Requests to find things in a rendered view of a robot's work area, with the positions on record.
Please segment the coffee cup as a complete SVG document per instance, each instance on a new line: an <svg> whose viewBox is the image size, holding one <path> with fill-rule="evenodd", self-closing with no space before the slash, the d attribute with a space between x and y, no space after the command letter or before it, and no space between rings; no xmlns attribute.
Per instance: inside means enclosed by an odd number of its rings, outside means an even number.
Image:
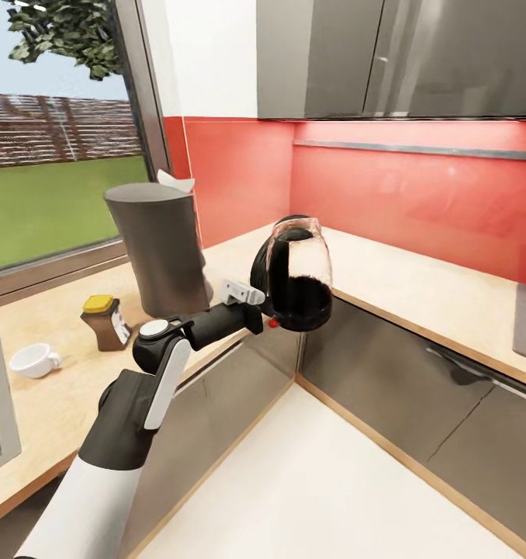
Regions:
<svg viewBox="0 0 526 559"><path fill-rule="evenodd" d="M51 345L43 342L18 351L12 357L9 366L18 375L36 378L44 376L54 367L59 367L62 362L60 354L53 352Z"/></svg>

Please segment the bottle of coffee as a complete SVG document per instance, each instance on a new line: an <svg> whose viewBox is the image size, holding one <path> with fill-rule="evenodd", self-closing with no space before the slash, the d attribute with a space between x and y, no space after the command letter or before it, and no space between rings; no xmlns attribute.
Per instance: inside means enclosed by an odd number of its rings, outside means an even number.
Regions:
<svg viewBox="0 0 526 559"><path fill-rule="evenodd" d="M120 299L111 294L90 297L81 318L96 335L97 352L126 348L133 329L123 320Z"/></svg>

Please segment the electric kettle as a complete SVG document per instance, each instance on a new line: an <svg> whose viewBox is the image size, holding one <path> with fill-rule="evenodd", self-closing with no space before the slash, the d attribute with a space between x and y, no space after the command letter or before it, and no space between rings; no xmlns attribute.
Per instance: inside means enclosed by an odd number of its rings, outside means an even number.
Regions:
<svg viewBox="0 0 526 559"><path fill-rule="evenodd" d="M308 332L327 323L333 310L333 267L322 226L316 218L289 215L275 223L272 236L256 253L250 285L276 294L262 314L268 325Z"/></svg>

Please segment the paper coffee filter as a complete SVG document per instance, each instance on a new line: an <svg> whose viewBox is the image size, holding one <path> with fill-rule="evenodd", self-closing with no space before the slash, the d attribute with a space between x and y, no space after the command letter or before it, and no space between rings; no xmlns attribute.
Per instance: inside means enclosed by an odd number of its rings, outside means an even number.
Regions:
<svg viewBox="0 0 526 559"><path fill-rule="evenodd" d="M174 189L180 189L186 193L191 192L192 187L196 184L195 179L174 179L174 177L171 177L169 174L166 174L166 172L161 170L159 170L157 177L162 185L170 186Z"/></svg>

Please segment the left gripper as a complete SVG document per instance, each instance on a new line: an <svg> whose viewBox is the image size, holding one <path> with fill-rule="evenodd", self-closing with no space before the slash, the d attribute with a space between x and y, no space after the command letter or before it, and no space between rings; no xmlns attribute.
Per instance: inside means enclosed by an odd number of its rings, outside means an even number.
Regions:
<svg viewBox="0 0 526 559"><path fill-rule="evenodd" d="M218 331L218 339L216 341L218 342L244 328L249 329L255 335L262 333L265 320L262 311L272 305L275 300L277 300L277 297L276 294L273 294L268 295L264 302L259 305L246 302L234 304L221 303L207 308L207 314L212 318Z"/></svg>

